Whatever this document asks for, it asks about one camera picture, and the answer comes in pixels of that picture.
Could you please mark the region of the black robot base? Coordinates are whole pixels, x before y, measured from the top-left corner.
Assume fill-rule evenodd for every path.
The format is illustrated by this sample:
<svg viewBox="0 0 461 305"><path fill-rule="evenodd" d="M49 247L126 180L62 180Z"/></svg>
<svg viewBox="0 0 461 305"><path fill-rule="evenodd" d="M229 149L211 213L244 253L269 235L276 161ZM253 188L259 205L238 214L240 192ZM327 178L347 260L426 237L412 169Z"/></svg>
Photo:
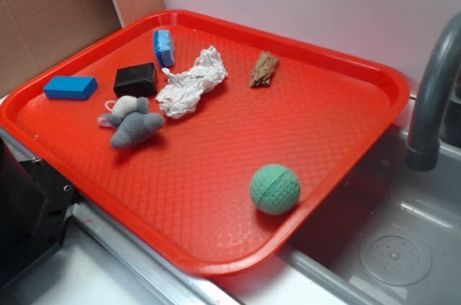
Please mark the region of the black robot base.
<svg viewBox="0 0 461 305"><path fill-rule="evenodd" d="M1 142L1 290L62 247L75 197L46 161L19 161Z"/></svg>

